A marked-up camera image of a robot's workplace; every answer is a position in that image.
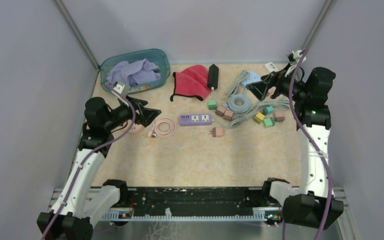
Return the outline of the round blue power socket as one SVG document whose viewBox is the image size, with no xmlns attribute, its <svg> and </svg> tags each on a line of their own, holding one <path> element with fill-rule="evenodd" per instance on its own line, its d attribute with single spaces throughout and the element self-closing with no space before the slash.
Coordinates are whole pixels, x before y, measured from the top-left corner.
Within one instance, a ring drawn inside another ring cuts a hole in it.
<svg viewBox="0 0 384 240">
<path fill-rule="evenodd" d="M 254 71 L 246 71 L 244 79 L 240 85 L 245 89 L 247 85 L 261 81 L 261 76 Z"/>
</svg>

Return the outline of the round pink power socket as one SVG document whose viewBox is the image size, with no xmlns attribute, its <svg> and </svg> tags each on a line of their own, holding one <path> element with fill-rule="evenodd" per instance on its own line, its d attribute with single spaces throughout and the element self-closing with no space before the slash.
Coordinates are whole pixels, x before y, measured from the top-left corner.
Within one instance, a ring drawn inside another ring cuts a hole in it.
<svg viewBox="0 0 384 240">
<path fill-rule="evenodd" d="M 141 124 L 134 124 L 129 130 L 128 130 L 128 134 L 130 135 L 137 135 L 139 133 L 141 133 L 143 130 L 145 129 L 144 126 L 142 126 Z"/>
</svg>

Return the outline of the teal plug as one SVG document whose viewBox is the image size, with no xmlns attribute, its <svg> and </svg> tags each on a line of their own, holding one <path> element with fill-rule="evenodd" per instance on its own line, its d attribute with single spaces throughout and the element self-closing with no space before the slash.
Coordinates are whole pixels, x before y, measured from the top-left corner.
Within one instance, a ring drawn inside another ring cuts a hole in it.
<svg viewBox="0 0 384 240">
<path fill-rule="evenodd" d="M 262 109 L 262 114 L 265 116 L 271 115 L 274 112 L 274 108 L 272 106 L 266 106 Z"/>
</svg>

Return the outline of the yellow USB charger plug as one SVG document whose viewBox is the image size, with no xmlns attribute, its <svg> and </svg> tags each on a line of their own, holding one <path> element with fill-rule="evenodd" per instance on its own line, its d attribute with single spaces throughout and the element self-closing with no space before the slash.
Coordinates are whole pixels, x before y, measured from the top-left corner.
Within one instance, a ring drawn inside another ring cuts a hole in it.
<svg viewBox="0 0 384 240">
<path fill-rule="evenodd" d="M 259 112 L 257 113 L 253 120 L 257 123 L 257 124 L 262 124 L 265 120 L 266 116 L 262 113 L 262 112 Z"/>
</svg>

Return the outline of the brown-pink charger plug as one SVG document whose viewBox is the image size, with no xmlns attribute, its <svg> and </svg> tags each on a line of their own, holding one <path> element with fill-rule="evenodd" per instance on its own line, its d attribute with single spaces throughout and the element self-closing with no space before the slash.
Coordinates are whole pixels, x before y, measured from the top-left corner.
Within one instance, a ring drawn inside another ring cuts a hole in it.
<svg viewBox="0 0 384 240">
<path fill-rule="evenodd" d="M 285 121 L 285 112 L 284 111 L 275 111 L 273 113 L 273 119 L 276 123 L 283 123 Z"/>
</svg>

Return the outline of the green plug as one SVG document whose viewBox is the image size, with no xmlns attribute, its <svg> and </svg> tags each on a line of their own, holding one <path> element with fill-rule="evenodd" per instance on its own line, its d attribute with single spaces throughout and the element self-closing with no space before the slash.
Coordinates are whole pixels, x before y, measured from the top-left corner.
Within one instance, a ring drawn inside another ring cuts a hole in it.
<svg viewBox="0 0 384 240">
<path fill-rule="evenodd" d="M 216 110 L 218 108 L 217 101 L 214 99 L 209 100 L 207 106 L 209 110 Z"/>
<path fill-rule="evenodd" d="M 265 117 L 262 124 L 265 128 L 271 128 L 275 125 L 275 120 L 272 117 Z"/>
</svg>

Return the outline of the black power strip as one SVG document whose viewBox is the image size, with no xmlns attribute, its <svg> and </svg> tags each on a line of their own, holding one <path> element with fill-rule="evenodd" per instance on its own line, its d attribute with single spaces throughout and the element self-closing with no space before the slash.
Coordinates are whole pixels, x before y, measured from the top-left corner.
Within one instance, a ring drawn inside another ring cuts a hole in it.
<svg viewBox="0 0 384 240">
<path fill-rule="evenodd" d="M 208 69 L 207 87 L 210 90 L 216 90 L 219 83 L 219 68 L 217 65 L 212 64 Z"/>
</svg>

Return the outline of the purple power strip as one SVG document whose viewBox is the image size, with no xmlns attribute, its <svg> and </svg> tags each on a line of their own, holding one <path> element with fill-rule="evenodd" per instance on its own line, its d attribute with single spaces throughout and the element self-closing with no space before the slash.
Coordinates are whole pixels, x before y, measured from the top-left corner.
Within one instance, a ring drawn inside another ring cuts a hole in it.
<svg viewBox="0 0 384 240">
<path fill-rule="evenodd" d="M 213 117 L 209 113 L 205 114 L 182 114 L 178 117 L 181 127 L 211 126 Z"/>
</svg>

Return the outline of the white power strip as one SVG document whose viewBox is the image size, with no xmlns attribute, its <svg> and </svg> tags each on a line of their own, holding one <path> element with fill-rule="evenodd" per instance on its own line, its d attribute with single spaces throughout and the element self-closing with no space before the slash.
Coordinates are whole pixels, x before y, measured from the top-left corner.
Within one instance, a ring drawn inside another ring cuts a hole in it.
<svg viewBox="0 0 384 240">
<path fill-rule="evenodd" d="M 278 68 L 276 67 L 276 65 L 273 63 L 273 62 L 268 62 L 265 64 L 265 67 L 267 68 L 267 70 L 270 72 L 270 73 L 273 73 L 273 72 L 278 72 Z"/>
</svg>

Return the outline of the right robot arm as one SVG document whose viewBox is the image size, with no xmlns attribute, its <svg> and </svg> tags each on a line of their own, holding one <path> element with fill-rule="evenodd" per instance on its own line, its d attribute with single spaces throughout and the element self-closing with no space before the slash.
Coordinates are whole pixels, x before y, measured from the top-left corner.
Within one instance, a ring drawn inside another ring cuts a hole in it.
<svg viewBox="0 0 384 240">
<path fill-rule="evenodd" d="M 283 219 L 288 224 L 327 230 L 343 213 L 344 203 L 336 200 L 329 187 L 332 179 L 328 170 L 328 142 L 331 113 L 326 102 L 336 74 L 328 68 L 314 68 L 307 81 L 295 81 L 283 69 L 262 76 L 246 88 L 263 100 L 270 88 L 271 98 L 279 95 L 292 97 L 293 113 L 297 115 L 297 133 L 301 143 L 301 182 L 295 189 L 280 178 L 270 177 L 263 184 L 261 199 L 267 206 L 282 207 Z"/>
</svg>

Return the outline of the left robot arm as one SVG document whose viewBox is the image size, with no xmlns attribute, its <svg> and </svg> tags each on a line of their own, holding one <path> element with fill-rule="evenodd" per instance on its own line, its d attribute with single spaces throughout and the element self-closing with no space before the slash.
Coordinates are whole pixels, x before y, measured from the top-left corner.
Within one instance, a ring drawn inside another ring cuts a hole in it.
<svg viewBox="0 0 384 240">
<path fill-rule="evenodd" d="M 73 169 L 59 197 L 48 212 L 41 212 L 37 225 L 43 240 L 90 240 L 96 224 L 113 206 L 124 207 L 130 193 L 123 180 L 108 179 L 98 193 L 87 200 L 96 173 L 106 159 L 112 143 L 117 141 L 113 130 L 129 123 L 149 126 L 162 112 L 148 108 L 146 100 L 121 97 L 119 106 L 111 108 L 102 97 L 85 103 L 85 123 L 73 163 Z"/>
</svg>

